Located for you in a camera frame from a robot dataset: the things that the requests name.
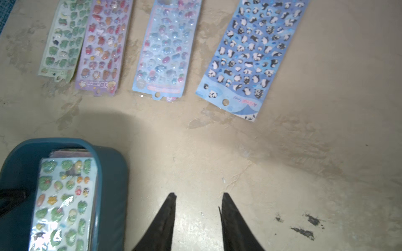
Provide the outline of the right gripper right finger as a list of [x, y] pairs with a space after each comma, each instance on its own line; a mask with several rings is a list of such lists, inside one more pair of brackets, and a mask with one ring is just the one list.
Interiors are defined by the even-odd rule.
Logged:
[[227, 192], [223, 194], [219, 212], [225, 251], [264, 251]]

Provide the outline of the pink purple sticker sheet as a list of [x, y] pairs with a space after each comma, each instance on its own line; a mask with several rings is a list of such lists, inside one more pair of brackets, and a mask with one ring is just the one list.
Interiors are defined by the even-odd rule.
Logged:
[[133, 1], [93, 1], [75, 88], [95, 96], [118, 90]]

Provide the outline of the lilac character sticker sheet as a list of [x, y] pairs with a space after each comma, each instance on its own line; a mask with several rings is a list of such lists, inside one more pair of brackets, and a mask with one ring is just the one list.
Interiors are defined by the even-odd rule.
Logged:
[[59, 149], [53, 150], [49, 158], [92, 158], [91, 152], [86, 149]]

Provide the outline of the light blue sticker sheet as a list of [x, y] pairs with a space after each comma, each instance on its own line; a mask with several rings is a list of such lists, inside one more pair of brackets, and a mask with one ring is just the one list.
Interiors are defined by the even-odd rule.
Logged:
[[182, 97], [202, 1], [155, 1], [133, 81], [154, 100]]

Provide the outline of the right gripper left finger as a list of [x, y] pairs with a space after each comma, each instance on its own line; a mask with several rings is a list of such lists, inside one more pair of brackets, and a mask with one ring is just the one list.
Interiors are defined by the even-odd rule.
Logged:
[[133, 251], [170, 251], [175, 223], [175, 193], [168, 194], [166, 200]]

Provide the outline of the teal plastic storage box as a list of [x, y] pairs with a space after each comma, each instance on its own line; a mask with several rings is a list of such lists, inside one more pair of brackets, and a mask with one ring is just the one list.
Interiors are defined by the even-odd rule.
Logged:
[[9, 153], [1, 169], [1, 190], [25, 189], [27, 199], [1, 217], [1, 250], [30, 251], [28, 246], [40, 161], [59, 149], [86, 149], [97, 165], [88, 251], [123, 250], [128, 197], [127, 163], [115, 149], [74, 138], [31, 139], [20, 143]]

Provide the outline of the white green frog sticker sheet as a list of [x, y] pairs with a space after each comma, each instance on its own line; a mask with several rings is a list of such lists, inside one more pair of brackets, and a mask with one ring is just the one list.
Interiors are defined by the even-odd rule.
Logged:
[[94, 158], [40, 161], [30, 251], [89, 250], [96, 182]]

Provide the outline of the penguin sticker sheet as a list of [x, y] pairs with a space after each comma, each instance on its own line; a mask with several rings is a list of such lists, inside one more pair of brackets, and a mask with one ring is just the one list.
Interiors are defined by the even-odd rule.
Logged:
[[308, 1], [240, 1], [196, 95], [255, 121]]

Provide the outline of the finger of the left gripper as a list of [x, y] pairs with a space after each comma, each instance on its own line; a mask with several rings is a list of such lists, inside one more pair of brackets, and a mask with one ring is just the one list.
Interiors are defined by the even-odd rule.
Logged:
[[1, 190], [1, 217], [8, 214], [27, 199], [25, 189], [2, 189]]

